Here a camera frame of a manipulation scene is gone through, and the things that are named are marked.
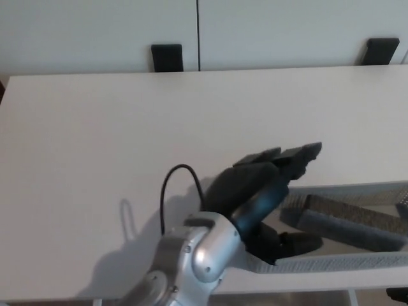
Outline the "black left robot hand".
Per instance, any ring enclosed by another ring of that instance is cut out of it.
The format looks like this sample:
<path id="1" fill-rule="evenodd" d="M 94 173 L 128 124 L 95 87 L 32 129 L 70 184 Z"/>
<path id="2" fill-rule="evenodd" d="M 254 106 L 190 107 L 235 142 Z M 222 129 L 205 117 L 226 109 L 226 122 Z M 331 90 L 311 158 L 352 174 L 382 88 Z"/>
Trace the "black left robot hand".
<path id="1" fill-rule="evenodd" d="M 237 229 L 245 250 L 272 265 L 323 246 L 309 233 L 277 233 L 263 221 L 289 193 L 289 183 L 306 172 L 322 149 L 320 142 L 248 154 L 225 169 L 205 191 L 203 208 L 225 216 Z"/>

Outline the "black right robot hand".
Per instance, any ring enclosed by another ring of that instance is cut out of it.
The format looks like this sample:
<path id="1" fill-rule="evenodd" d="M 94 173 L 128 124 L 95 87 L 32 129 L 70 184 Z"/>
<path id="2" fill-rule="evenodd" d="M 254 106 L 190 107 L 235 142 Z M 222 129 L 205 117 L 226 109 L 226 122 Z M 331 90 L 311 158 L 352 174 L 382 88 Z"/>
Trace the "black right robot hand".
<path id="1" fill-rule="evenodd" d="M 408 304 L 408 287 L 387 288 L 386 294 L 394 301 Z"/>

